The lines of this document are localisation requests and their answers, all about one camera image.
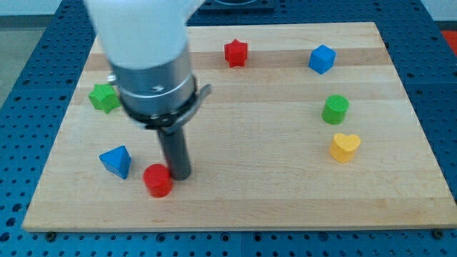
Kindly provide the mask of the silver tool flange with clamp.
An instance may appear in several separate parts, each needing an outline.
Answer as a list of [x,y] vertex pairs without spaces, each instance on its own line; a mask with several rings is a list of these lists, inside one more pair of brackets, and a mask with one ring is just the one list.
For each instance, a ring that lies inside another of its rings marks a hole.
[[197,87],[188,46],[176,58],[147,69],[111,67],[125,112],[147,129],[178,131],[211,93],[210,84]]

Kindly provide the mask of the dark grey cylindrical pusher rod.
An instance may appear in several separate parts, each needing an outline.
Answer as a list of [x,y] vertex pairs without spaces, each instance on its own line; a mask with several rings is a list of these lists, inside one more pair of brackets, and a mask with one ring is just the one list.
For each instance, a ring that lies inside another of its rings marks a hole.
[[182,128],[169,133],[157,131],[171,177],[177,181],[186,180],[191,175],[191,162]]

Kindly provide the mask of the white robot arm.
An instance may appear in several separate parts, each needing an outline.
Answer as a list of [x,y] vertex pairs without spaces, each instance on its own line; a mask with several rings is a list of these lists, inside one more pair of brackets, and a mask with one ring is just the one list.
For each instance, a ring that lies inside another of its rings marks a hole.
[[85,0],[131,119],[155,130],[172,178],[191,175],[184,125],[211,93],[197,86],[187,21],[204,0]]

